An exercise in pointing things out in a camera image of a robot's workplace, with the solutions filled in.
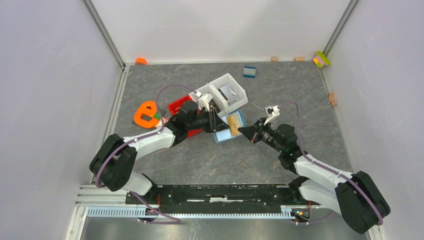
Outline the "gold credit card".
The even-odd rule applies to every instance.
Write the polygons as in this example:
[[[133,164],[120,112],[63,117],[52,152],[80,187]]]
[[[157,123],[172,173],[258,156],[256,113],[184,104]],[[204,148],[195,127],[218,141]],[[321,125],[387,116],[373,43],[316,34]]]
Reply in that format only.
[[[242,121],[239,118],[237,113],[231,114],[226,117],[227,123],[229,125],[230,134],[232,137],[237,137],[241,135],[238,128],[242,127]]]

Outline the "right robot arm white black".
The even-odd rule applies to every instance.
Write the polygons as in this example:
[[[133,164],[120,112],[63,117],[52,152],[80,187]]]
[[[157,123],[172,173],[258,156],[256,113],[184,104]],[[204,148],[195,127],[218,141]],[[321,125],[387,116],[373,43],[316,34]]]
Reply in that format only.
[[[238,131],[252,144],[263,142],[276,150],[283,168],[298,176],[289,183],[288,196],[293,203],[311,201],[323,205],[341,215],[359,234],[382,225],[391,213],[369,174],[343,171],[319,161],[303,150],[293,126],[281,124],[272,129],[263,117]]]

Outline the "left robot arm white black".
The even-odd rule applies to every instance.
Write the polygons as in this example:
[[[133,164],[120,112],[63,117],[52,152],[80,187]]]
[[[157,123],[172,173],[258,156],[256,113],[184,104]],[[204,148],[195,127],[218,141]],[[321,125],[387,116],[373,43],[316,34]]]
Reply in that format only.
[[[227,129],[229,125],[214,107],[198,109],[196,102],[186,101],[159,130],[130,137],[109,135],[91,161],[89,170],[95,175],[97,187],[106,187],[112,192],[133,192],[145,204],[151,204],[157,198],[157,190],[145,174],[133,170],[138,159],[180,144],[190,131],[217,133]]]

